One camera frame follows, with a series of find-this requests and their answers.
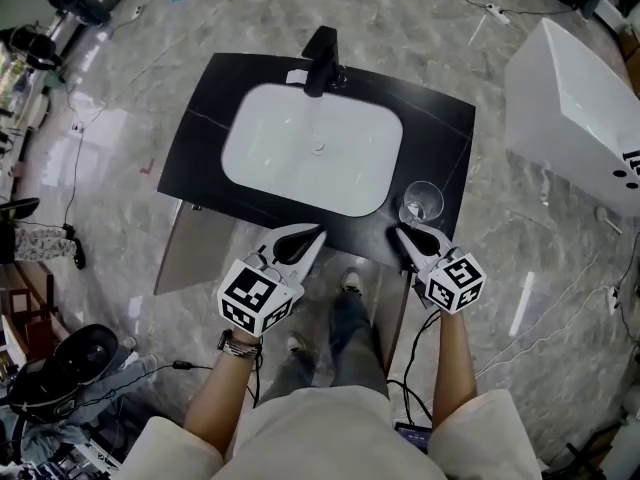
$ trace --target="black and white cube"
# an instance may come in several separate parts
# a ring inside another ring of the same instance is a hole
[[[220,315],[256,337],[287,317],[298,297],[240,260],[231,265],[217,293]]]
[[[482,293],[486,274],[471,254],[433,269],[426,280],[426,296],[451,314],[457,313]]]

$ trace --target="sink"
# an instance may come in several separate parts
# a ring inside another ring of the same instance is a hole
[[[402,123],[387,108],[264,84],[244,97],[222,168],[238,185],[362,217],[387,198],[401,141]]]

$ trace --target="faucet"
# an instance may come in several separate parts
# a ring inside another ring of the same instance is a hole
[[[319,98],[327,85],[338,85],[345,81],[344,68],[338,58],[338,31],[322,25],[302,51],[302,56],[311,59],[311,68],[304,84],[304,92]]]

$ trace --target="black countertop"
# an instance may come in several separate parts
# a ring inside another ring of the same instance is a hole
[[[393,233],[404,191],[418,180],[436,185],[444,195],[444,210],[430,224],[453,237],[471,154],[475,107],[395,78],[346,68],[347,84],[327,92],[381,105],[402,122],[402,143],[382,206],[364,217],[346,217],[233,183],[222,169],[222,149],[245,94],[265,83],[284,84],[289,71],[307,70],[310,63],[268,55],[215,54],[182,117],[158,190],[268,228],[318,223],[327,230],[330,247],[409,268]]]

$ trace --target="white t-shirt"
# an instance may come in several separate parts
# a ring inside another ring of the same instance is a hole
[[[233,458],[152,418],[119,479],[530,480],[542,478],[508,391],[481,395],[434,431],[424,455],[391,428],[391,406],[359,387],[309,388],[240,421]]]

